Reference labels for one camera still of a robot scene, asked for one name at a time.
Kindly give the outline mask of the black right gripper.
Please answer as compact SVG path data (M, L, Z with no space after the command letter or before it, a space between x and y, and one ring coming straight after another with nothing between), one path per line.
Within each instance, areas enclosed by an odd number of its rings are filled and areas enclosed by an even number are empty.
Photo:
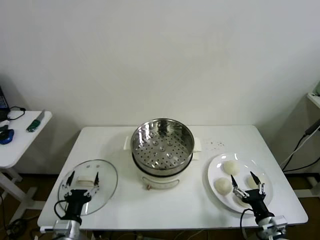
M252 207L253 214L256 222L260 222L261 220L273 217L274 214L271 213L267 206L264 203L265 195L265 184L260 181L260 179L250 171L253 181L257 185L258 189L247 190L244 191L239 188L235 178L231 175L232 182L232 192L242 200L242 202L249 204Z

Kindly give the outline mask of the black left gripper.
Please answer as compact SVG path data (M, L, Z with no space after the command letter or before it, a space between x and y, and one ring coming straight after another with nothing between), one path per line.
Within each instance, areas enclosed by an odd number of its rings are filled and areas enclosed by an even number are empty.
M81 221L83 206L89 203L100 189L99 172L96 173L93 185L85 189L72 189L72 183L75 177L75 170L65 175L61 182L61 195L67 203L64 220Z

